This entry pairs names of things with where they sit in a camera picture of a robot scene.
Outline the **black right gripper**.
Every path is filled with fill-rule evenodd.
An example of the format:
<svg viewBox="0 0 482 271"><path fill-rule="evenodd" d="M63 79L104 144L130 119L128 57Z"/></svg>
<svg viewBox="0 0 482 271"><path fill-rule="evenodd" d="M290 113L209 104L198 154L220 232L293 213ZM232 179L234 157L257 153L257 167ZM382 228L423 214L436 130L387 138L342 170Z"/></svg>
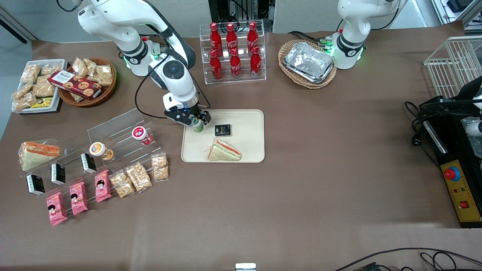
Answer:
<svg viewBox="0 0 482 271"><path fill-rule="evenodd" d="M190 108L181 108L177 110L165 110L164 115L177 123L184 126L197 126L198 122L203 125L207 125L211 120L210 113L207 110L201 110L199 106L193 106Z"/></svg>

